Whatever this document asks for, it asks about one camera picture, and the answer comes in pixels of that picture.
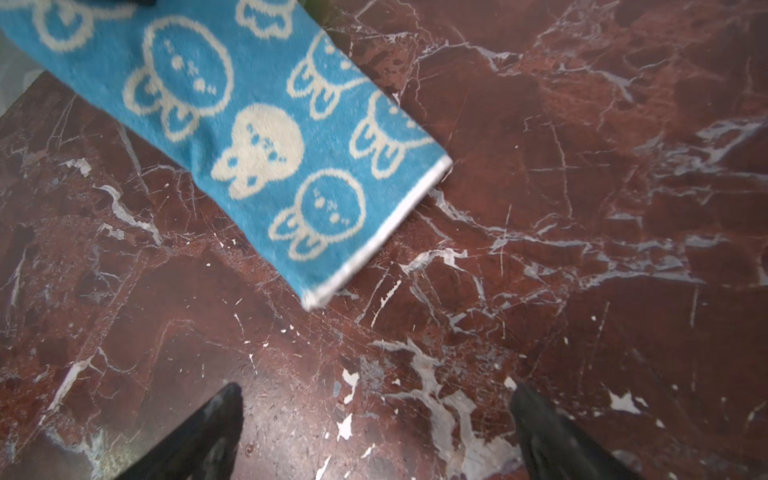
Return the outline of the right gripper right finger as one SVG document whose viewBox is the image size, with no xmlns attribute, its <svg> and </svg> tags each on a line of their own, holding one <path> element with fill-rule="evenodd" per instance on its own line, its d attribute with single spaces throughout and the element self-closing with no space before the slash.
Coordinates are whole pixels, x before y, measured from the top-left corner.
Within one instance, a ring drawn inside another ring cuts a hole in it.
<svg viewBox="0 0 768 480">
<path fill-rule="evenodd" d="M 510 411 L 531 479 L 641 477 L 526 384 L 517 385 Z"/>
</svg>

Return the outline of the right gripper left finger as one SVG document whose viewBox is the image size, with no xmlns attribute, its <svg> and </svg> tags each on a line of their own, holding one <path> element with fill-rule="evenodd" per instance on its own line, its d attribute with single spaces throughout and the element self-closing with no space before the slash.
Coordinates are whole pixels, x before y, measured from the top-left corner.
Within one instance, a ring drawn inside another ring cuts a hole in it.
<svg viewBox="0 0 768 480">
<path fill-rule="evenodd" d="M 243 422 L 242 390 L 230 382 L 118 477 L 229 479 Z"/>
</svg>

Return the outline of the teal patterned towel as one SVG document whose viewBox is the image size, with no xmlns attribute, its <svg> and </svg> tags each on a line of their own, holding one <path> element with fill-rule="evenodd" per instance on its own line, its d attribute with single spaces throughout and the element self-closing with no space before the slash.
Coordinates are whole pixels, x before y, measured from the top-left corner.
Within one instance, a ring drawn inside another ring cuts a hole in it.
<svg viewBox="0 0 768 480">
<path fill-rule="evenodd" d="M 306 309 L 452 165 L 296 1 L 5 1 L 1 28 L 188 170 Z"/>
</svg>

